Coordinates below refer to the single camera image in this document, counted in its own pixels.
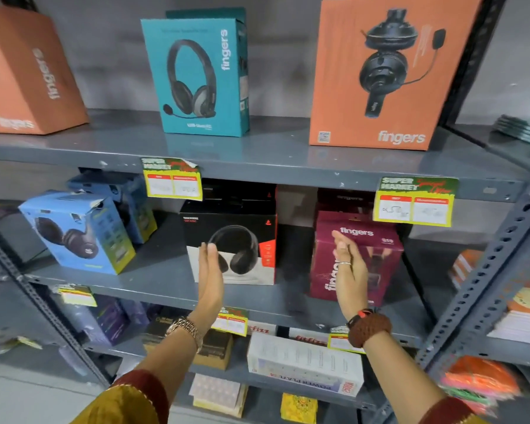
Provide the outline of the stack of orange white books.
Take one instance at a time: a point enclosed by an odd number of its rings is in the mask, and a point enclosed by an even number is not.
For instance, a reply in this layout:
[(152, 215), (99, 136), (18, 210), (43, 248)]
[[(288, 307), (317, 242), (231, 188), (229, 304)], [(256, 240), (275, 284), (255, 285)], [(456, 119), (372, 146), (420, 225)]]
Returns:
[[(457, 290), (469, 279), (469, 274), (482, 253), (479, 250), (465, 249), (456, 257), (449, 270), (449, 277)], [(530, 344), (530, 282), (509, 302), (507, 311), (487, 336)]]

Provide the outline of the blue headphone box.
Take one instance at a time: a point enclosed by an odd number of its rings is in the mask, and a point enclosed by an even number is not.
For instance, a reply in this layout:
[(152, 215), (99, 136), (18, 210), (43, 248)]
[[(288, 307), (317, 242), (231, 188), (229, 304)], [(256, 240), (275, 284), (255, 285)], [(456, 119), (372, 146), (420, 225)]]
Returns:
[(135, 257), (110, 197), (48, 191), (26, 200), (19, 210), (61, 266), (118, 275)]
[(87, 170), (69, 179), (67, 187), (111, 197), (134, 244), (144, 244), (157, 230), (145, 179), (139, 174)]

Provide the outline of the brown black product box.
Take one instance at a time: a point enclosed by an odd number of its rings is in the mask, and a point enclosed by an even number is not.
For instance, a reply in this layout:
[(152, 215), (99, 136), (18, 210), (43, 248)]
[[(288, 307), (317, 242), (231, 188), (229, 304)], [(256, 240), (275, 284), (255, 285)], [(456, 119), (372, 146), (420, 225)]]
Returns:
[[(176, 319), (156, 317), (142, 334), (142, 344), (147, 352), (153, 350), (166, 337)], [(233, 348), (233, 335), (211, 329), (203, 339), (202, 349), (193, 360), (193, 365), (206, 366), (226, 371)]]

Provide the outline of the plain orange cardboard box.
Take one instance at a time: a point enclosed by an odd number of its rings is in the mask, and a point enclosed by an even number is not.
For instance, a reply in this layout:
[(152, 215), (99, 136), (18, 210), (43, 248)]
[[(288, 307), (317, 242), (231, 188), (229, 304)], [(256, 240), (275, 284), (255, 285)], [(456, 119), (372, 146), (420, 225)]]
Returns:
[(89, 122), (53, 21), (0, 6), (0, 133), (49, 135)]

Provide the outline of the white box with red lettering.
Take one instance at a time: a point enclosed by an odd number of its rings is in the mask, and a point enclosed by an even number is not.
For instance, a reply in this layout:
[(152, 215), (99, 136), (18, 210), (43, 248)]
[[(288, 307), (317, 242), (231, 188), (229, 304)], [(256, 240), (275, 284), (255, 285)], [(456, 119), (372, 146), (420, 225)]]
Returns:
[(329, 334), (327, 333), (292, 327), (289, 328), (288, 337), (298, 342), (305, 342), (321, 347), (327, 347), (329, 341)]
[(255, 333), (276, 336), (278, 326), (275, 324), (256, 322), (253, 320), (247, 321), (247, 335), (251, 336)]

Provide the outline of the teal headset box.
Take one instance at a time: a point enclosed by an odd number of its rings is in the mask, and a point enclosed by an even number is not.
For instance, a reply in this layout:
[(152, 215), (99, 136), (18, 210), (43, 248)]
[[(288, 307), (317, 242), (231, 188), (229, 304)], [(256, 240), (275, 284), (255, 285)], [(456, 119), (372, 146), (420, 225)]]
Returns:
[(246, 24), (142, 19), (165, 133), (242, 137), (250, 129)]
[(207, 9), (169, 10), (165, 12), (166, 19), (235, 19), (246, 23), (246, 9), (244, 7), (219, 7)]

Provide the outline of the black white headphone box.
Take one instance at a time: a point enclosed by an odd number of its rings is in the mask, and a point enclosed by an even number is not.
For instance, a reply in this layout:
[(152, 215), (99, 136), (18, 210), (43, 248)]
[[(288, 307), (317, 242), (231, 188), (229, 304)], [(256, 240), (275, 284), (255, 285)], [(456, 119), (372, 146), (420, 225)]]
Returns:
[(199, 281), (199, 246), (204, 242), (216, 245), (225, 284), (275, 284), (275, 199), (188, 200), (179, 216), (196, 283)]

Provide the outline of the grey perforated metal rack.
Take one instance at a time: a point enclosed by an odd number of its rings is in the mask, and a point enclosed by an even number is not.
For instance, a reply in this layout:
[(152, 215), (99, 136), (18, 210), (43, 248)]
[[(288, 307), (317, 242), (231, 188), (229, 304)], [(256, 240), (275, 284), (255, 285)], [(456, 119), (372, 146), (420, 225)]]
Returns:
[(508, 302), (530, 282), (530, 144), (504, 137), (485, 125), (445, 125), (439, 135), (448, 133), (468, 150), (457, 157), (459, 165), (473, 163), (484, 172), (470, 180), (459, 178), (454, 212), (469, 204), (465, 217), (478, 223), (477, 233), (461, 235), (464, 245), (486, 245), (475, 269), (459, 290), (447, 287), (446, 270), (453, 264), (453, 251), (461, 245), (431, 239), (409, 239), (407, 257), (423, 298), (438, 319), (416, 360), (435, 381), (463, 356), (530, 366), (530, 352), (523, 343), (488, 337), (504, 316)]

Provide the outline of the grey metal shelf rack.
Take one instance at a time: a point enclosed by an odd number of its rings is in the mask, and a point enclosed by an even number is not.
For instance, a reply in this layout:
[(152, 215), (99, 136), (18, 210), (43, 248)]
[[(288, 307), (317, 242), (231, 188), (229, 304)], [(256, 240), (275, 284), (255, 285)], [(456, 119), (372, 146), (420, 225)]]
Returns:
[[(523, 30), (530, 27), (530, 0), (482, 0), (454, 80), (427, 151), (339, 148), (309, 145), (312, 88), (322, 0), (36, 0), (54, 22), (88, 111), (90, 122), (51, 135), (0, 133), (0, 161), (63, 167), (67, 170), (142, 173), (141, 158), (182, 158), (197, 164), (203, 178), (274, 183), (297, 188), (375, 191), (383, 176), (456, 178), (479, 182), (484, 172), (459, 165), (468, 148), (445, 125), (485, 120), (489, 99), (476, 101), (474, 81), (493, 77), (516, 61)], [(249, 33), (250, 131), (243, 137), (171, 135), (163, 132), (154, 81), (143, 38), (142, 19), (162, 19), (168, 10), (243, 6)], [(508, 27), (516, 11), (529, 19)], [(462, 200), (452, 228), (404, 228), (412, 239), (440, 239), (484, 253), (486, 245), (464, 245), (461, 235), (477, 233)], [(437, 318), (406, 257), (387, 291), (382, 311), (393, 319), (394, 335), (408, 348), (424, 345)], [(446, 275), (447, 287), (453, 287)]]

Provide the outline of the yellow green blurred packet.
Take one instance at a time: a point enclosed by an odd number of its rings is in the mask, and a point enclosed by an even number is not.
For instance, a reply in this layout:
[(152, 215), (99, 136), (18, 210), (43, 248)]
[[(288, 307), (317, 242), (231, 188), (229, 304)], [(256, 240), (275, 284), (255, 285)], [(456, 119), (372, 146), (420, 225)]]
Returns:
[(43, 346), (40, 343), (32, 339), (29, 339), (28, 337), (16, 336), (16, 337), (12, 337), (12, 338), (0, 341), (0, 355), (6, 354), (10, 350), (16, 347), (19, 347), (21, 345), (24, 345), (32, 349), (37, 349), (37, 350), (43, 349)]

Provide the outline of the gold wrist watch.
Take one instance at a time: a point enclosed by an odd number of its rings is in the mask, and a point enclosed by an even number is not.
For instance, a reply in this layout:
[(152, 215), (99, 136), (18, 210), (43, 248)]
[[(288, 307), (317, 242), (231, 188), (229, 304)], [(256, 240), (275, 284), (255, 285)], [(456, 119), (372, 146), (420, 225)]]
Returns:
[(166, 329), (165, 337), (170, 336), (173, 332), (179, 329), (187, 332), (192, 337), (197, 347), (196, 353), (199, 353), (203, 347), (203, 336), (198, 330), (197, 326), (187, 317), (179, 317), (177, 320), (175, 320)]

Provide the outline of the maroon headphone box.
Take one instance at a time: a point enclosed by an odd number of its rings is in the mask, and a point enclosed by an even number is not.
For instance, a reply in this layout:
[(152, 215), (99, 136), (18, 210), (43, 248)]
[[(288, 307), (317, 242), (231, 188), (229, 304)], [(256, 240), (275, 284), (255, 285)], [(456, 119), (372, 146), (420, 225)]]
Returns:
[(318, 188), (315, 211), (371, 215), (374, 201), (374, 192)]
[(372, 221), (360, 213), (319, 211), (311, 260), (309, 296), (336, 301), (338, 263), (333, 255), (332, 231), (353, 240), (368, 270), (368, 303), (381, 306), (403, 254), (393, 223)]

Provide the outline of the orange headphone picture box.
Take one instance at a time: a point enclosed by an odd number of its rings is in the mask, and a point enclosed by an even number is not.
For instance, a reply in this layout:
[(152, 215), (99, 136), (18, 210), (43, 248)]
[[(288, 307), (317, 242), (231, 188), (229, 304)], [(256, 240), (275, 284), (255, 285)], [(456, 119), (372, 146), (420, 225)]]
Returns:
[(427, 151), (482, 0), (323, 0), (309, 144)]

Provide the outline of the purple product box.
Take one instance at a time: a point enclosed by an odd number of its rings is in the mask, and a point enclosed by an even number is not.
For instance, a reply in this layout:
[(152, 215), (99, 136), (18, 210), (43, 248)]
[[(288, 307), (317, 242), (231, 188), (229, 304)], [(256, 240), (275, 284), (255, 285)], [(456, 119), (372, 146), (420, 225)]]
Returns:
[(130, 320), (117, 298), (94, 296), (97, 306), (82, 306), (81, 319), (84, 332), (93, 344), (112, 347), (116, 345)]
[(162, 308), (161, 305), (130, 299), (118, 299), (118, 302), (131, 324), (143, 328), (148, 327)]

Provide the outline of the yellow maroon right sleeve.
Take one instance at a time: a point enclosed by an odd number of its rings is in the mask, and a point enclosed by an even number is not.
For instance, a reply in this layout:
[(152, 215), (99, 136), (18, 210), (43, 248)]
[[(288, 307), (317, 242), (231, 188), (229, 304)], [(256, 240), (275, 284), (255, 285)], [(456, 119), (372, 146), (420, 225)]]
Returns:
[(490, 424), (462, 400), (446, 397), (429, 408), (418, 424)]

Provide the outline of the yellow maroon left sleeve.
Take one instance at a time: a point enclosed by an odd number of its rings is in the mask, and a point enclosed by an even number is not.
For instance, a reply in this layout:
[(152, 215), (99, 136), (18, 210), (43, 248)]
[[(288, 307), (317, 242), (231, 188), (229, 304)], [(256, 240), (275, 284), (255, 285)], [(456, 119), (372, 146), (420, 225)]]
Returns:
[(70, 424), (168, 424), (165, 388), (147, 370), (132, 370), (96, 397)]

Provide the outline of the yellow patterned packet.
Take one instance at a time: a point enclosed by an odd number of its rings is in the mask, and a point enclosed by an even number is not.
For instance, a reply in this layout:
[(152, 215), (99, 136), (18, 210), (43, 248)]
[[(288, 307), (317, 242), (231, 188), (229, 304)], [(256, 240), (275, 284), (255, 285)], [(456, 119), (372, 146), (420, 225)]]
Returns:
[(317, 399), (283, 393), (280, 415), (297, 424), (317, 424), (318, 407)]

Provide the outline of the person's left hand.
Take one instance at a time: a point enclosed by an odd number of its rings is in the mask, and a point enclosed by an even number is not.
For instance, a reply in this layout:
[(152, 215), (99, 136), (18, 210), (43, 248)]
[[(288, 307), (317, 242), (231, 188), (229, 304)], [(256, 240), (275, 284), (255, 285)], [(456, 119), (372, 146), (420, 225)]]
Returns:
[(198, 328), (202, 335), (211, 328), (223, 307), (223, 278), (199, 278), (198, 303), (188, 319)]

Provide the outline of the yellow maroon sleeve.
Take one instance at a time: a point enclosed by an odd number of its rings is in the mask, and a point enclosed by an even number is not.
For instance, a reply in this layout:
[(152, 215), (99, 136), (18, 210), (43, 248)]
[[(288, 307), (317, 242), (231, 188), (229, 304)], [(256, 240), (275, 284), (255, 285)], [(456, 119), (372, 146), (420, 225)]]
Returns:
[(96, 397), (70, 424), (168, 424), (165, 388), (147, 370), (132, 370)]
[(418, 424), (490, 424), (462, 400), (446, 397), (429, 408)]

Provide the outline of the long white product box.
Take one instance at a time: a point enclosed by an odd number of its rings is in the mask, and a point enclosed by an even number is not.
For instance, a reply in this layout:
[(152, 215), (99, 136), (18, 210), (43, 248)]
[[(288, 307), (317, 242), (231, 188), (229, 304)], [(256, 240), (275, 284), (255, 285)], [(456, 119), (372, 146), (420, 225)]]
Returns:
[(360, 355), (261, 333), (251, 335), (247, 350), (252, 373), (356, 397), (363, 387)]

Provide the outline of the person's left forearm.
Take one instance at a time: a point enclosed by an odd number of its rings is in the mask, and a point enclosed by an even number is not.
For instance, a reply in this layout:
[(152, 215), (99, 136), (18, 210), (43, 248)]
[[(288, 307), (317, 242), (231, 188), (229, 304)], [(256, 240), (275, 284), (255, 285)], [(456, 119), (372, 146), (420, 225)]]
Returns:
[(165, 337), (135, 367), (135, 370), (146, 371), (155, 377), (163, 386), (169, 404), (172, 404), (196, 356), (196, 351), (197, 347), (192, 337), (179, 329)]

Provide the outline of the person's right hand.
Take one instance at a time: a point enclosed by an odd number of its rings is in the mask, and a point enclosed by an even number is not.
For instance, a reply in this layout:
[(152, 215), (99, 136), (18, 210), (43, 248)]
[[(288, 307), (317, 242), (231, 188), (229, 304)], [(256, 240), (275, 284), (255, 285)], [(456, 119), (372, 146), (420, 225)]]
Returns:
[(368, 308), (368, 270), (362, 258), (362, 278), (336, 278), (337, 301), (348, 321), (357, 311)]

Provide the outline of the person's right forearm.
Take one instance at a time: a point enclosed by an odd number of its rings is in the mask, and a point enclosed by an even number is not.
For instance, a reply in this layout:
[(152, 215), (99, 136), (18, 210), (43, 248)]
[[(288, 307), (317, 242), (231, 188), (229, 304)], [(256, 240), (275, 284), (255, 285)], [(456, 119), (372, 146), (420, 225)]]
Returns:
[(371, 336), (363, 349), (399, 424), (419, 424), (435, 404), (445, 399), (444, 391), (389, 333)]

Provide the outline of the pile of orange packets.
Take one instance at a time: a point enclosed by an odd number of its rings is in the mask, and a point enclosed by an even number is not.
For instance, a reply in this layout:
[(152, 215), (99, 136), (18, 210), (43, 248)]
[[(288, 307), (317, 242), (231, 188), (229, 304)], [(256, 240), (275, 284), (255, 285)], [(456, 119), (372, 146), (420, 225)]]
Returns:
[(473, 356), (457, 359), (438, 385), (474, 413), (490, 417), (497, 416), (501, 402), (522, 395), (515, 373), (506, 365)]

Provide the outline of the red black wrist band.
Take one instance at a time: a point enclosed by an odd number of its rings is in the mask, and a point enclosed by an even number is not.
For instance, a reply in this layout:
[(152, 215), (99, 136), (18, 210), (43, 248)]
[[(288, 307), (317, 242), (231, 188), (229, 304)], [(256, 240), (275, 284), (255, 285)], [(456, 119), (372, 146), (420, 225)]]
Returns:
[(351, 332), (352, 328), (360, 322), (362, 319), (367, 318), (368, 316), (374, 314), (374, 311), (369, 308), (365, 308), (362, 310), (357, 311), (347, 322), (346, 326)]

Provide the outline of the yellow green price label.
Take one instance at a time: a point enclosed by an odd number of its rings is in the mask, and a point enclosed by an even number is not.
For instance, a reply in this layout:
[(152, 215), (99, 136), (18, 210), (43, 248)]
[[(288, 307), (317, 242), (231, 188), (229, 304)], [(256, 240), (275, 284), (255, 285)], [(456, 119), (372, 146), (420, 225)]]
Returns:
[(86, 286), (60, 284), (55, 287), (64, 304), (75, 306), (97, 307), (97, 301), (91, 290)]
[(182, 158), (141, 158), (147, 195), (153, 198), (203, 200), (201, 171)]
[(451, 227), (457, 178), (383, 176), (378, 184), (373, 221)]
[(356, 348), (349, 342), (349, 329), (347, 326), (333, 327), (328, 335), (327, 348), (356, 354), (365, 354), (362, 348)]
[(211, 328), (236, 336), (246, 337), (248, 328), (248, 311), (235, 307), (222, 307)]

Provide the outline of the stack of green books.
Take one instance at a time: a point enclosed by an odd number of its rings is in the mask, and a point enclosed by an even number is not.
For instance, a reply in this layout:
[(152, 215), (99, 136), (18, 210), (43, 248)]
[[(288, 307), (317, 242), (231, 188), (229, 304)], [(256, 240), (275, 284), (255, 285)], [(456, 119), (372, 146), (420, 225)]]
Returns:
[(530, 144), (530, 117), (523, 118), (503, 114), (495, 121), (493, 129)]

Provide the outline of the white patterned flat box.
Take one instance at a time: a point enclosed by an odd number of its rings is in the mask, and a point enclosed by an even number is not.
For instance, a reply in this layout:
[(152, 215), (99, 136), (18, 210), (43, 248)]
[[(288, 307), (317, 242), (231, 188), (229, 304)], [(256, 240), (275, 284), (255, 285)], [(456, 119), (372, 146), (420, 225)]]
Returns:
[(194, 407), (242, 418), (248, 388), (230, 380), (195, 374), (189, 395)]

